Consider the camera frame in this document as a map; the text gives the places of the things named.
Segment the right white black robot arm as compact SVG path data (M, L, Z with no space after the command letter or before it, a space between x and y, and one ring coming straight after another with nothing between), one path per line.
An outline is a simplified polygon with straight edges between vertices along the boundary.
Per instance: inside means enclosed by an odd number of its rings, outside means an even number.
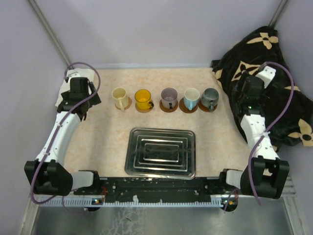
M235 123L243 134L250 155L243 170L225 169L225 177L219 180L219 190L225 194L235 188L244 195L256 198L280 198L290 166L280 160L273 149L266 129L266 120L261 104L264 81L244 73L231 92L231 109Z

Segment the white mug blue handle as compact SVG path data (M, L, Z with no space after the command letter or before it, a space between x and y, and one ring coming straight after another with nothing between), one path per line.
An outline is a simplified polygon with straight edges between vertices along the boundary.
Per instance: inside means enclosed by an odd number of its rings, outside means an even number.
M189 110L192 111L198 104L200 99L200 92L195 88L188 88L184 92L184 105Z

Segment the purple ceramic mug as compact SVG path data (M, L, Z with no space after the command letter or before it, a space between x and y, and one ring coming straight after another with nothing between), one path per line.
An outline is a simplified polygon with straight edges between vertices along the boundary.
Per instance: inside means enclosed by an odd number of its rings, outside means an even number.
M178 92L174 88L165 88L161 92L161 104L164 108L172 110L177 105Z

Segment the grey ceramic mug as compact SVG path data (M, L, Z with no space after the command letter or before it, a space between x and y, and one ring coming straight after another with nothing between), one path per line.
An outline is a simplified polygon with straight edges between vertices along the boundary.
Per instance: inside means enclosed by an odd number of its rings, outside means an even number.
M201 95L201 103L209 111L213 111L218 105L219 93L214 88L207 88Z

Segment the dark wooden coaster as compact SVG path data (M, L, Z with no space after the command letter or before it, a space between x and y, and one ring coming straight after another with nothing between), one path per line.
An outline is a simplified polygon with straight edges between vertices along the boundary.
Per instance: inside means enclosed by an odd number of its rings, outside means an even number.
M162 100L159 101L159 107L162 111L166 112L166 113L172 113L174 112L178 107L179 107L179 103L177 103L175 105L175 107L173 107L172 109L168 109L168 108L165 108L163 105L162 105Z
M204 112L213 112L216 110L218 104L213 100L200 100L198 103L200 109Z
M182 112L187 113L187 114L191 114L191 113L194 113L198 109L198 105L196 105L192 110L189 110L188 108L185 107L184 98L182 98L179 101L179 108Z

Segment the woven rattan coaster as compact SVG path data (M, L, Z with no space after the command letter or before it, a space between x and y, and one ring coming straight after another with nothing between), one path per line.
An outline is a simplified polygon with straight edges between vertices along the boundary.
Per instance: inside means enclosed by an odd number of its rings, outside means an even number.
M119 110L127 110L132 104L130 97L119 98L114 100L115 107Z
M140 113L148 113L154 108L154 103L151 99L145 102L135 102L135 108Z

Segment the yellow glass cup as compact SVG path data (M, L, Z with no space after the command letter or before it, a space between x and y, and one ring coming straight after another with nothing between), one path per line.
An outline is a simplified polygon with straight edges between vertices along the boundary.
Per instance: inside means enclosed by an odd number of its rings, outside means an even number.
M146 89L138 90L135 93L134 97L135 97L135 101L139 101L139 102L145 102L145 101L148 101L149 99L152 99L151 93Z

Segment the cream ceramic mug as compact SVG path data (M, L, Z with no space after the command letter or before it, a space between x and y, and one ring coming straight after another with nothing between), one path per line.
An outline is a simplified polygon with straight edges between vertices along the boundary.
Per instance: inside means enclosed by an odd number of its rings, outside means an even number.
M116 88L112 91L113 99L124 98L127 96L127 92L124 88Z

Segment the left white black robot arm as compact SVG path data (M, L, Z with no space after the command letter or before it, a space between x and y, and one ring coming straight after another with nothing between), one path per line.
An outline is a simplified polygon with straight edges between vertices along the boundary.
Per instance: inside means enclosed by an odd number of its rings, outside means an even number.
M86 77L74 77L69 90L61 94L56 121L45 146L35 160L26 162L24 171L33 194L67 196L72 190L85 188L96 194L102 188L96 171L69 173L64 168L68 146L77 127L87 117L88 110L101 100L96 88Z

